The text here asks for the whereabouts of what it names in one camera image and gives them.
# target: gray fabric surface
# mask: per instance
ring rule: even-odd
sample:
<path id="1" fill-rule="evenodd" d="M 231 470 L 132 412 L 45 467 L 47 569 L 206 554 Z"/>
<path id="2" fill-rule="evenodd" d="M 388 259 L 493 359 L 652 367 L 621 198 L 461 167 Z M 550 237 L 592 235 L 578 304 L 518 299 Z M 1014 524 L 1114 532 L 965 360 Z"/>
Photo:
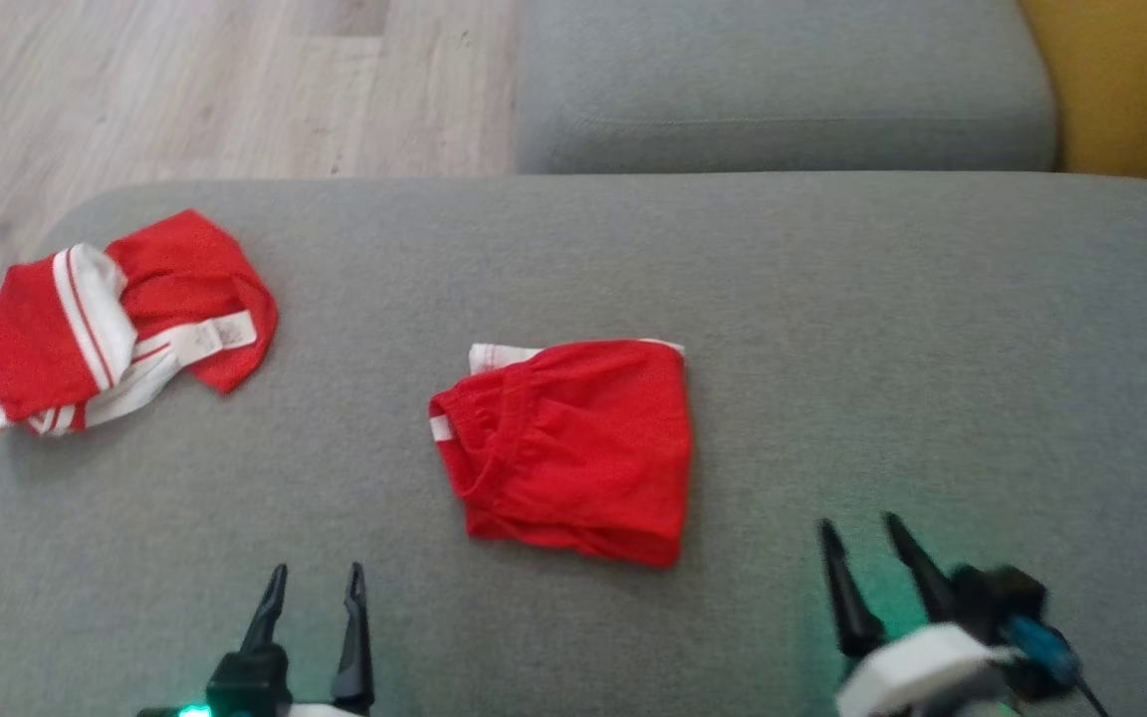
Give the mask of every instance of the gray fabric surface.
<path id="1" fill-rule="evenodd" d="M 529 0 L 526 172 L 1046 170 L 1015 0 Z"/>
<path id="2" fill-rule="evenodd" d="M 385 714 L 832 714 L 816 521 L 896 631 L 880 535 L 1053 590 L 1115 714 L 1147 714 L 1147 182 L 1064 176 L 192 184 L 282 304 L 220 399 L 179 376 L 88 435 L 0 436 L 0 716 L 196 699 L 275 562 L 321 699 L 365 560 Z M 671 571 L 465 537 L 427 399 L 469 343 L 688 346 L 696 466 Z M 1086 716 L 1080 702 L 1048 708 Z"/>

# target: mustard yellow fabric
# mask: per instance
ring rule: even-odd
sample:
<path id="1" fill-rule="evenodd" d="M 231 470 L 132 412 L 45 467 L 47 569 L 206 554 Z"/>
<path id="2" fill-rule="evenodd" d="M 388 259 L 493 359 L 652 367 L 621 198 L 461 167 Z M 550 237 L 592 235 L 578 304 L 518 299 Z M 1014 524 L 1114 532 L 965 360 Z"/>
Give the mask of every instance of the mustard yellow fabric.
<path id="1" fill-rule="evenodd" d="M 1060 99 L 1069 172 L 1147 178 L 1147 0 L 1021 0 Z"/>

